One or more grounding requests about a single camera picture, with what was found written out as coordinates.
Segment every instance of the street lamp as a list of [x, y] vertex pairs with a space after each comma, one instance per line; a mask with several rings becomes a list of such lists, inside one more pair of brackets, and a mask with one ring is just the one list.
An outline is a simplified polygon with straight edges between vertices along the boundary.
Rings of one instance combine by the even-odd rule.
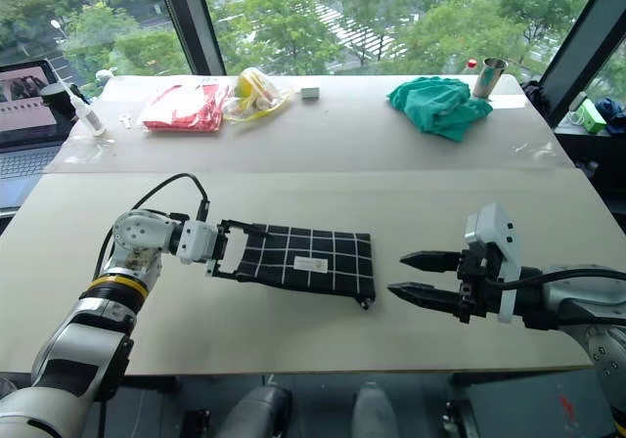
[[53, 28], [58, 29], [63, 35], [63, 38], [67, 39], [67, 34], [61, 29], [61, 24], [57, 20], [50, 20], [50, 25]]

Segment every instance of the metal cup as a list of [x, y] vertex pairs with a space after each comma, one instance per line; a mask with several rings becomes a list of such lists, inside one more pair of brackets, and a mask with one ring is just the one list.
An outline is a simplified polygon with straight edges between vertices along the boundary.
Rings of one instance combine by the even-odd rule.
[[485, 59], [482, 71], [478, 75], [471, 94], [476, 98], [487, 99], [507, 66], [509, 64], [502, 59], [495, 57]]

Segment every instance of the plastic bag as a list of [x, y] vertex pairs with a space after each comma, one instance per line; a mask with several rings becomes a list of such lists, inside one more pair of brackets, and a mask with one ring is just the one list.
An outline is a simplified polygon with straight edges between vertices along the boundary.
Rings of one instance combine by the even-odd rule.
[[257, 68], [246, 68], [237, 77], [233, 97], [224, 104], [224, 118], [246, 122], [272, 113], [285, 104], [290, 90], [279, 90]]
[[216, 132], [230, 91], [219, 83], [173, 84], [148, 100], [138, 121], [150, 130]]

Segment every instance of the white eraser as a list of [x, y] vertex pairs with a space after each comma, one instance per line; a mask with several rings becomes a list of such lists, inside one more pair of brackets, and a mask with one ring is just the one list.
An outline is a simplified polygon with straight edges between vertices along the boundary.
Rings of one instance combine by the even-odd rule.
[[320, 88], [300, 88], [302, 99], [318, 99], [320, 97]]

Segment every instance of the tabletop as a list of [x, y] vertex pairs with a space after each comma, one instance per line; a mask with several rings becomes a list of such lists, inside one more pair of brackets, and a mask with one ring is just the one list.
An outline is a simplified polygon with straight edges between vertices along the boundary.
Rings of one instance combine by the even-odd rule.
[[[475, 75], [449, 76], [466, 81]], [[149, 132], [123, 127], [136, 121], [153, 92], [191, 76], [120, 76], [94, 110], [108, 126], [92, 138], [74, 127], [46, 172], [327, 172], [426, 169], [572, 167], [552, 130], [530, 105], [515, 78], [504, 75], [491, 96], [494, 110], [477, 120], [462, 143], [420, 133], [386, 95], [415, 76], [279, 76], [293, 90], [290, 103], [246, 123], [224, 123], [215, 134]], [[233, 82], [234, 78], [209, 78]], [[320, 88], [303, 101], [304, 86]]]
[[[0, 239], [0, 371], [27, 372], [39, 347], [87, 286], [114, 219], [166, 175], [48, 174]], [[466, 326], [406, 303], [388, 284], [458, 289], [455, 275], [398, 262], [416, 250], [461, 250], [467, 217], [498, 201], [522, 238], [522, 263], [626, 269], [626, 239], [576, 169], [402, 173], [203, 173], [209, 221], [232, 218], [372, 235], [377, 300], [205, 278], [201, 264], [163, 255], [139, 315], [130, 374], [485, 371], [580, 368], [583, 350], [561, 332], [495, 316]], [[192, 213], [185, 181], [150, 208]]]

